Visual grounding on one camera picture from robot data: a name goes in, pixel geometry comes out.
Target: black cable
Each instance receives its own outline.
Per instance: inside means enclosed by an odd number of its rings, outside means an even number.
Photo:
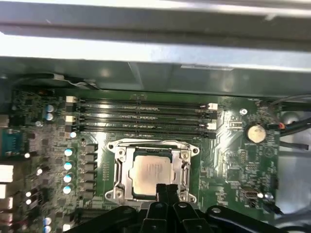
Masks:
[[[299,128],[294,128],[294,129],[288,129],[288,130],[283,130],[281,131],[281,137],[287,136],[287,135],[291,135],[294,133],[299,133],[302,131],[305,131],[307,129],[311,128],[311,124],[305,125],[303,127],[299,127]]]
[[[304,119],[304,120],[300,120],[300,121],[295,121],[291,124],[287,124],[286,125],[286,129],[293,129],[293,128],[299,128],[299,127],[303,127],[306,124],[311,123],[311,117]]]
[[[268,107],[268,112],[276,123],[281,123],[280,120],[278,119],[278,117],[274,113],[274,106],[275,105],[282,103],[282,102],[285,102],[285,101],[289,101],[289,100],[302,99],[302,98],[308,98],[308,97],[311,97],[311,94],[294,95],[294,96],[288,96],[288,97],[280,98],[280,99],[270,103],[270,105]]]
[[[302,233],[311,233],[311,228],[309,225],[305,226],[286,226],[281,227],[281,230],[284,230],[286,232],[302,232]]]
[[[309,150],[309,145],[300,144],[300,143],[289,143],[289,142],[280,141],[280,146],[292,148],[292,149],[298,149],[298,150]]]

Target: electrolytic capacitor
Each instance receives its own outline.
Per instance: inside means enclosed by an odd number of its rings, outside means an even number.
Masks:
[[[71,147],[71,148],[67,148],[67,149],[64,151],[64,154],[65,154],[65,156],[69,157],[69,156],[72,156],[73,152],[74,152],[74,148]]]
[[[69,194],[71,192],[71,187],[69,185],[65,186],[63,188],[63,193],[64,194]]]
[[[65,164],[64,164],[64,169],[65,170],[70,170],[70,169],[72,169],[72,165],[73,165],[73,162],[65,162]]]
[[[26,200],[26,204],[30,205],[31,203],[35,202],[38,199],[37,195],[33,195],[31,197],[29,197],[29,199]]]
[[[44,219],[43,219],[43,225],[44,226],[48,226],[48,225],[50,225],[52,223],[52,219],[50,218],[50,217],[45,217]]]
[[[54,114],[53,114],[53,113],[47,113],[47,114],[45,115],[45,119],[46,119],[47,121],[52,121],[52,120],[54,120]]]
[[[52,231],[52,228],[50,226],[45,226],[43,228],[43,233],[50,233]]]
[[[46,107],[46,111],[47,111],[48,113],[51,113],[51,112],[54,112],[54,111],[55,111],[55,108],[54,108],[53,105],[49,104],[49,105],[47,105],[47,107]]]
[[[33,188],[33,189],[29,190],[28,192],[26,192],[25,196],[29,198],[32,195],[36,194],[37,192],[38,192],[38,189],[37,188]]]
[[[66,176],[64,176],[63,180],[64,180],[64,182],[66,182],[66,183],[70,183],[71,180],[72,180],[72,178],[73,178],[73,174],[70,173],[70,174],[67,174]]]

